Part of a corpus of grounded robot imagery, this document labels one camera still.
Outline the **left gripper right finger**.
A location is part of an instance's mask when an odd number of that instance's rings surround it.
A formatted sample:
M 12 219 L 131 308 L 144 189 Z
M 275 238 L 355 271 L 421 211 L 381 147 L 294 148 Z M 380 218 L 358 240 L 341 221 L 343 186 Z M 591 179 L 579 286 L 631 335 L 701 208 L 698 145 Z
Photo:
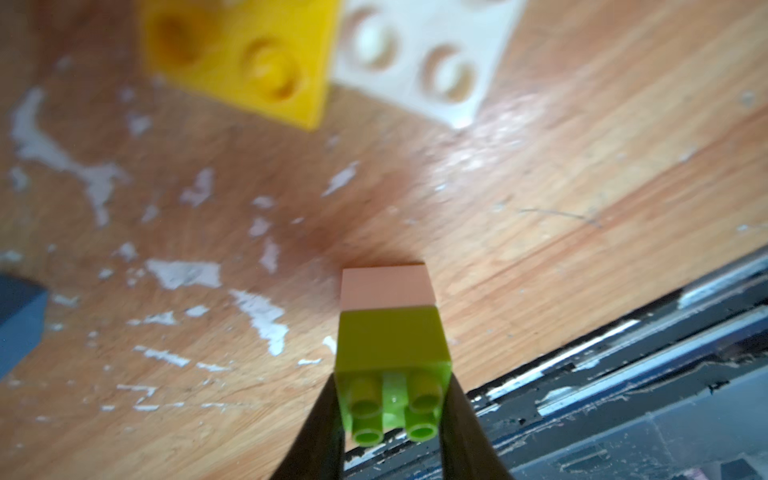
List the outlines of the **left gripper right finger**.
M 485 435 L 455 375 L 451 375 L 445 396 L 439 440 L 444 479 L 513 478 Z

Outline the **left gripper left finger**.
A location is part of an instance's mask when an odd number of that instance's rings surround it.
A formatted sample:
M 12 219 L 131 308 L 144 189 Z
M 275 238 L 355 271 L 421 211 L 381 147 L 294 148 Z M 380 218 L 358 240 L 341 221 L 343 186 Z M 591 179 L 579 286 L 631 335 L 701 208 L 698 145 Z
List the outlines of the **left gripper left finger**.
M 342 479 L 344 448 L 345 433 L 336 383 L 330 375 L 271 479 Z

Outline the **lime lego brick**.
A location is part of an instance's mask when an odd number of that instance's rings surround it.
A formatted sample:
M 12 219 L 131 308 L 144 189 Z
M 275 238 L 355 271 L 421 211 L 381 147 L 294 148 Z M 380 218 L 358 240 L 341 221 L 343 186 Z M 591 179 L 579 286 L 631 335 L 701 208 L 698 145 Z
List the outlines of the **lime lego brick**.
M 413 442 L 434 438 L 452 376 L 436 306 L 345 311 L 334 367 L 344 429 L 360 447 L 402 429 Z

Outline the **white lego brick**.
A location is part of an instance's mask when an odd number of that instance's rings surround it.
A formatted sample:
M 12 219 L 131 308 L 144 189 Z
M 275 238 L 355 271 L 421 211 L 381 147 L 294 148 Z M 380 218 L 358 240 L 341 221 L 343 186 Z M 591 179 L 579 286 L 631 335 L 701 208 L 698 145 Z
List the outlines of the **white lego brick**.
M 471 125 L 523 1 L 346 1 L 336 84 L 452 128 Z
M 342 271 L 340 310 L 393 309 L 437 304 L 425 264 Z

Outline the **blue lego brick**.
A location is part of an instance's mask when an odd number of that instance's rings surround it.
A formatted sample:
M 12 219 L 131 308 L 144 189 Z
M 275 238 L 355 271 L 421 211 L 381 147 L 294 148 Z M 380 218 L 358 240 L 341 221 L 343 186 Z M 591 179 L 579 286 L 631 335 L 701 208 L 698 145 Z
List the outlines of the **blue lego brick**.
M 12 275 L 1 275 L 1 377 L 41 342 L 48 290 Z

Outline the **yellow lego brick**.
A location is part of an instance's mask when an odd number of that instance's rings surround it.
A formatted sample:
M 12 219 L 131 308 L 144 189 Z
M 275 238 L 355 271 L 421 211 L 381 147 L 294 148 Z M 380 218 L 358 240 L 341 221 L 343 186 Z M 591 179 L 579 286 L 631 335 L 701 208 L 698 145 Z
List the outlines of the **yellow lego brick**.
M 148 73 L 185 91 L 313 130 L 321 122 L 339 1 L 140 1 Z

